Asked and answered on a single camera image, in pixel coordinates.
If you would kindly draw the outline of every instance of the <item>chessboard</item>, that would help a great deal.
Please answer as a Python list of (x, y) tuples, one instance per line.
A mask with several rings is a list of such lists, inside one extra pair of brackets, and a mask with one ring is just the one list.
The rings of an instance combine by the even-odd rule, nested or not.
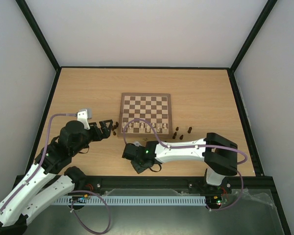
[[(122, 93), (118, 137), (123, 136), (123, 128), (135, 118), (152, 124), (159, 137), (172, 137), (172, 111), (170, 94)], [(127, 137), (150, 138), (154, 135), (143, 121), (132, 122), (125, 131)]]

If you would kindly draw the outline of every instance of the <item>wooden table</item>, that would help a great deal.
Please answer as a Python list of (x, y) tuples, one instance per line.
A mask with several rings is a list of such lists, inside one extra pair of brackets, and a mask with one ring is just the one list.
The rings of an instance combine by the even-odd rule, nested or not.
[[(124, 92), (170, 93), (173, 127), (179, 127), (178, 134), (184, 134), (183, 141), (197, 140), (206, 137), (207, 132), (216, 132), (248, 153), (226, 70), (63, 68), (47, 120), (56, 113), (76, 113), (79, 109), (91, 108), (92, 122), (118, 121), (121, 93)], [(59, 135), (60, 129), (72, 119), (56, 117), (50, 138)], [(45, 142), (47, 123), (39, 151)], [(142, 139), (129, 138), (130, 141), (144, 144)], [(137, 176), (130, 161), (122, 158), (123, 150), (123, 139), (111, 135), (106, 140), (91, 143), (88, 154), (76, 155), (70, 166), (79, 167), (87, 175)], [(196, 161), (170, 162), (163, 164), (158, 173), (146, 170), (140, 176), (203, 176), (206, 167), (205, 163)], [(243, 176), (255, 176), (250, 158), (239, 165), (238, 170)]]

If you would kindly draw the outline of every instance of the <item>purple cable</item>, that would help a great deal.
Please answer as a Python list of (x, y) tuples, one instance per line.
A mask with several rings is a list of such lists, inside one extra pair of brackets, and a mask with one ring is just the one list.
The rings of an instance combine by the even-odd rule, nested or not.
[[(41, 165), (44, 162), (45, 156), (46, 156), (46, 152), (47, 152), (47, 146), (48, 146), (48, 141), (49, 141), (49, 134), (50, 134), (50, 129), (51, 129), (51, 122), (52, 119), (56, 116), (73, 116), (75, 117), (76, 114), (54, 114), (50, 117), (49, 119), (49, 123), (48, 123), (48, 128), (47, 128), (47, 136), (46, 136), (46, 141), (45, 141), (45, 147), (44, 147), (44, 151), (41, 157), (41, 160), (38, 164), (38, 167), (36, 168), (36, 170), (33, 172), (33, 174), (26, 180), (26, 182), (28, 183), (39, 171), (39, 168), (41, 167)], [(10, 201), (22, 190), (22, 188), (24, 188), (25, 185), (21, 185), (17, 190), (15, 190), (15, 192), (6, 200), (6, 202), (4, 203), (4, 205), (0, 208), (0, 212), (3, 211), (6, 206), (10, 203)]]
[(230, 207), (234, 206), (240, 200), (240, 198), (243, 195), (244, 183), (243, 183), (243, 177), (242, 177), (241, 173), (238, 170), (237, 170), (237, 173), (239, 174), (239, 176), (241, 178), (241, 192), (240, 192), (240, 195), (237, 197), (237, 199), (230, 206), (227, 206), (227, 207), (223, 207), (223, 208), (219, 208), (219, 209), (211, 209), (211, 208), (209, 208), (208, 205), (206, 205), (206, 208), (209, 209), (209, 211), (218, 212), (218, 211), (223, 211), (223, 210), (229, 209)]
[(243, 164), (243, 163), (245, 163), (245, 162), (247, 161), (247, 154), (246, 154), (246, 153), (244, 153), (243, 151), (240, 151), (240, 150), (238, 150), (238, 149), (236, 149), (236, 148), (230, 148), (230, 147), (226, 147), (226, 146), (213, 145), (213, 144), (196, 144), (196, 145), (184, 145), (184, 146), (173, 146), (173, 145), (172, 145), (172, 146), (168, 147), (167, 144), (164, 144), (164, 143), (160, 140), (160, 138), (159, 138), (158, 135), (157, 135), (157, 132), (156, 132), (155, 129), (151, 126), (151, 124), (150, 124), (148, 121), (146, 121), (146, 120), (144, 120), (144, 119), (140, 119), (140, 118), (135, 118), (135, 119), (133, 119), (132, 121), (129, 121), (129, 122), (125, 125), (125, 127), (123, 128), (123, 140), (124, 140), (125, 144), (127, 144), (127, 143), (126, 143), (126, 138), (125, 138), (125, 130), (126, 130), (126, 128), (128, 127), (128, 125), (129, 125), (130, 123), (135, 122), (135, 121), (143, 121), (143, 122), (145, 122), (146, 124), (148, 124), (148, 125), (151, 127), (151, 129), (152, 129), (152, 131), (153, 131), (153, 133), (154, 133), (156, 139), (158, 140), (159, 144), (160, 144), (161, 146), (163, 146), (164, 148), (170, 148), (170, 149), (182, 149), (182, 148), (195, 148), (196, 146), (197, 146), (198, 148), (203, 148), (203, 147), (205, 147), (205, 148), (220, 148), (220, 149), (230, 150), (230, 151), (233, 151), (233, 152), (237, 152), (237, 153), (242, 154), (245, 158), (244, 158), (244, 160), (238, 162), (238, 163), (237, 163), (238, 165), (239, 165), (239, 164)]
[(102, 197), (100, 197), (99, 194), (96, 194), (96, 193), (94, 193), (94, 192), (90, 192), (90, 191), (86, 191), (86, 190), (72, 191), (72, 193), (81, 193), (81, 192), (82, 192), (82, 193), (89, 193), (89, 194), (91, 194), (91, 195), (93, 195), (93, 196), (96, 196), (97, 198), (99, 198), (99, 199), (104, 203), (104, 205), (106, 206), (107, 211), (108, 211), (109, 222), (108, 222), (108, 226), (107, 226), (107, 228), (106, 228), (103, 232), (95, 232), (95, 231), (89, 229), (89, 228), (88, 228), (88, 227), (87, 227), (87, 226), (86, 226), (86, 225), (80, 220), (80, 218), (78, 217), (78, 215), (75, 213), (75, 211), (74, 211), (74, 209), (73, 209), (73, 205), (74, 205), (74, 202), (75, 202), (75, 201), (73, 201), (72, 204), (71, 204), (71, 209), (72, 209), (72, 211), (73, 211), (75, 217), (77, 218), (77, 220), (78, 220), (78, 222), (80, 223), (80, 225), (81, 225), (84, 229), (86, 229), (88, 232), (90, 232), (91, 234), (96, 234), (96, 235), (105, 234), (106, 232), (108, 232), (108, 230), (109, 230), (109, 228), (110, 228), (110, 224), (111, 224), (111, 212), (110, 212), (110, 209), (109, 209), (107, 203), (105, 202), (105, 200), (104, 200)]

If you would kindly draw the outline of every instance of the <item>purple hose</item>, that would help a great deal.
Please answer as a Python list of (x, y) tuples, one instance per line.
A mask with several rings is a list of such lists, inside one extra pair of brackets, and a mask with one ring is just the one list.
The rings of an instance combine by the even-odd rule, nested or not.
[[(49, 141), (49, 134), (50, 134), (50, 129), (51, 129), (51, 122), (52, 119), (56, 116), (73, 116), (75, 117), (76, 114), (54, 114), (50, 117), (49, 119), (49, 123), (48, 123), (48, 128), (47, 128), (47, 133), (46, 133), (46, 141), (45, 141), (45, 146), (44, 146), (44, 151), (41, 157), (41, 160), (38, 164), (38, 167), (36, 168), (36, 170), (33, 172), (33, 174), (26, 180), (26, 182), (28, 183), (39, 171), (41, 165), (44, 162), (45, 156), (46, 156), (46, 152), (47, 152), (47, 146), (48, 146), (48, 141)], [(5, 201), (4, 205), (0, 208), (0, 212), (3, 211), (6, 206), (10, 203), (10, 201), (22, 190), (22, 188), (24, 188), (25, 185), (21, 185), (17, 190), (15, 190), (15, 192)]]
[(182, 149), (182, 148), (195, 148), (196, 146), (197, 146), (198, 148), (203, 148), (203, 147), (205, 147), (205, 148), (220, 148), (220, 149), (230, 150), (230, 151), (233, 151), (233, 152), (237, 152), (237, 153), (242, 154), (242, 155), (244, 156), (244, 160), (238, 162), (238, 163), (237, 163), (238, 165), (239, 165), (239, 164), (243, 164), (243, 163), (245, 163), (245, 162), (247, 161), (247, 154), (246, 154), (246, 153), (244, 153), (244, 152), (242, 152), (242, 151), (240, 151), (240, 150), (238, 150), (238, 149), (236, 149), (236, 148), (230, 148), (230, 147), (226, 147), (226, 146), (213, 145), (213, 144), (196, 144), (196, 145), (184, 145), (184, 146), (170, 146), (170, 147), (168, 147), (168, 144), (164, 144), (164, 143), (160, 140), (160, 138), (159, 138), (158, 135), (157, 135), (157, 132), (156, 132), (155, 129), (152, 127), (152, 125), (151, 125), (148, 121), (146, 121), (146, 120), (144, 120), (144, 119), (140, 119), (140, 118), (135, 118), (135, 119), (133, 119), (132, 121), (129, 121), (129, 122), (125, 125), (125, 127), (123, 128), (123, 140), (124, 140), (125, 144), (127, 144), (127, 143), (126, 143), (126, 139), (125, 139), (125, 130), (126, 130), (126, 128), (128, 127), (128, 125), (129, 125), (130, 123), (134, 122), (134, 121), (143, 121), (143, 122), (145, 122), (146, 124), (148, 124), (148, 125), (151, 127), (151, 129), (152, 129), (152, 131), (153, 131), (153, 133), (154, 133), (156, 139), (158, 140), (159, 144), (160, 144), (161, 146), (163, 146), (164, 148), (170, 148), (170, 149)]
[(89, 229), (89, 228), (88, 228), (88, 227), (87, 227), (87, 226), (86, 226), (86, 225), (80, 220), (80, 218), (78, 217), (78, 215), (77, 215), (77, 214), (75, 213), (75, 211), (73, 210), (73, 205), (74, 205), (74, 202), (75, 202), (75, 201), (73, 201), (72, 204), (71, 204), (71, 209), (73, 210), (73, 213), (74, 213), (75, 217), (77, 218), (77, 220), (78, 220), (78, 222), (80, 223), (80, 225), (81, 225), (85, 230), (87, 230), (88, 232), (90, 232), (91, 234), (96, 234), (96, 235), (105, 234), (106, 232), (109, 231), (110, 224), (111, 224), (111, 212), (110, 212), (110, 209), (109, 209), (107, 203), (105, 202), (105, 200), (104, 200), (102, 197), (100, 197), (99, 194), (96, 194), (96, 193), (94, 193), (94, 192), (90, 192), (90, 191), (86, 191), (86, 190), (77, 190), (77, 191), (72, 191), (71, 193), (81, 193), (81, 192), (82, 192), (82, 193), (88, 193), (88, 194), (91, 194), (91, 195), (93, 195), (93, 196), (96, 196), (97, 198), (99, 198), (99, 199), (104, 203), (104, 205), (105, 205), (106, 208), (107, 208), (108, 215), (109, 215), (108, 226), (107, 226), (107, 228), (106, 228), (103, 232), (95, 232), (95, 231)]
[(223, 207), (223, 208), (219, 208), (219, 209), (211, 209), (211, 208), (209, 208), (208, 205), (206, 205), (206, 208), (208, 208), (209, 211), (218, 212), (218, 211), (223, 211), (223, 210), (229, 209), (232, 206), (234, 206), (240, 200), (240, 198), (243, 195), (244, 183), (243, 183), (243, 177), (242, 177), (241, 173), (238, 170), (237, 170), (237, 173), (239, 174), (239, 176), (241, 178), (241, 192), (240, 192), (240, 195), (237, 197), (237, 199), (230, 206), (227, 206), (227, 207)]

